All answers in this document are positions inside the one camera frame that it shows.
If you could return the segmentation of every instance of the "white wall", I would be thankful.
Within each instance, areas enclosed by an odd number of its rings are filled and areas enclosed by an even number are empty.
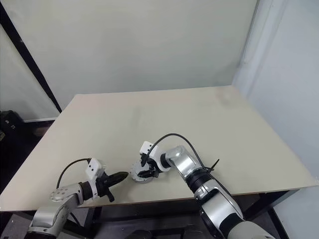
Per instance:
[[[264,31],[274,32],[273,39],[261,41],[251,61],[241,62],[234,85],[318,179],[319,1],[289,0],[281,15],[285,2],[274,1],[278,30],[273,15],[266,22],[272,21],[273,29]],[[300,190],[275,210],[290,239],[318,238],[318,187]]]
[[[60,106],[230,85],[256,0],[1,0]]]
[[[15,46],[0,26],[0,109],[16,111],[24,120],[59,115]]]

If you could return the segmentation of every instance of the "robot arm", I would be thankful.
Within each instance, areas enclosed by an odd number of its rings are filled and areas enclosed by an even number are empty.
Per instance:
[[[139,177],[158,175],[150,171],[163,172],[175,168],[182,179],[194,193],[199,203],[200,215],[209,232],[217,238],[227,239],[274,239],[261,227],[253,222],[245,221],[243,214],[231,197],[230,193],[215,179],[200,162],[193,158],[184,146],[178,146],[159,156],[160,150],[156,148],[154,154],[147,159],[149,163],[156,163],[157,167],[150,166],[149,170],[137,173]]]
[[[72,210],[86,200],[107,195],[110,202],[114,201],[109,187],[123,181],[128,173],[118,172],[108,176],[104,169],[99,160],[92,158],[86,169],[88,181],[53,191],[48,203],[36,211],[25,239],[57,238]]]

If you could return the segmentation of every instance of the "black pole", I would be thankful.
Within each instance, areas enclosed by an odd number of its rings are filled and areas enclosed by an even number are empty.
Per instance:
[[[36,62],[34,61],[33,57],[31,56],[24,42],[22,41],[19,33],[14,27],[12,21],[10,20],[1,2],[0,2],[0,23],[2,27],[4,28],[5,32],[7,33],[8,37],[10,38],[10,40],[12,41],[12,43],[18,50],[19,54],[25,61],[26,65],[28,66],[30,71],[33,73],[36,80],[39,82],[40,86],[43,88],[43,90],[48,95],[48,97],[52,100],[57,110],[59,112],[62,112],[61,107],[58,101],[56,100],[54,94],[52,93],[48,83],[46,82],[42,72],[40,71],[39,67],[37,66]]]

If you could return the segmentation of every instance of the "black wire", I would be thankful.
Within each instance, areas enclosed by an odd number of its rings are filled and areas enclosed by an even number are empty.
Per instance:
[[[206,170],[206,172],[210,172],[210,171],[209,171],[209,168],[205,167],[205,165],[204,165],[203,162],[201,161],[201,159],[200,159],[198,153],[196,152],[195,148],[193,147],[193,145],[188,141],[187,138],[185,138],[184,136],[182,136],[182,135],[180,135],[180,134],[178,134],[178,133],[169,133],[169,134],[166,134],[166,135],[164,135],[163,137],[161,137],[158,141],[156,141],[156,142],[152,145],[152,147],[150,148],[150,150],[148,151],[148,153],[147,153],[147,155],[146,155],[146,159],[149,157],[149,155],[150,155],[151,151],[154,149],[154,147],[155,147],[159,142],[161,142],[163,139],[165,139],[165,138],[167,138],[167,137],[169,137],[169,136],[177,136],[177,137],[180,137],[180,138],[184,139],[184,140],[188,143],[189,147],[193,150],[193,152],[194,152],[196,158],[198,159],[200,165]]]
[[[81,159],[78,159],[78,160],[75,160],[73,161],[72,163],[70,163],[68,166],[65,167],[65,169],[62,171],[62,173],[60,174],[60,177],[58,179],[58,182],[56,184],[56,188],[59,188],[60,187],[60,182],[61,182],[61,179],[62,179],[62,176],[64,174],[64,172],[73,164],[77,163],[77,162],[81,162],[81,161],[87,161],[87,162],[90,162],[90,159],[91,158],[81,158]]]
[[[60,182],[61,182],[62,176],[63,176],[64,172],[65,172],[71,165],[73,165],[73,164],[75,164],[75,163],[77,163],[77,162],[81,162],[81,161],[87,161],[87,162],[89,163],[90,160],[91,160],[91,158],[81,158],[81,159],[75,160],[75,161],[73,161],[72,163],[68,164],[68,165],[64,168],[64,170],[62,171],[62,173],[60,174],[60,177],[59,177],[58,182],[57,182],[57,184],[56,184],[56,188],[58,189],[58,188],[60,187]],[[76,218],[76,216],[75,216],[73,213],[70,213],[70,216],[73,217],[74,221],[76,222],[76,224],[77,224],[78,226],[81,226],[79,220]]]

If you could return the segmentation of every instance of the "table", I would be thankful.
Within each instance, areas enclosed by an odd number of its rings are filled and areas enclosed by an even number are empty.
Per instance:
[[[282,192],[318,185],[297,156],[233,86],[76,95],[55,120],[0,196],[1,211],[36,210],[70,162],[103,160],[107,173],[129,171],[147,140],[176,132],[196,148],[232,195]],[[186,145],[177,137],[163,150]],[[85,181],[85,163],[72,166],[61,186]],[[113,204],[186,199],[192,192],[171,170],[148,184],[127,178],[111,188]],[[83,207],[109,204],[108,198]]]

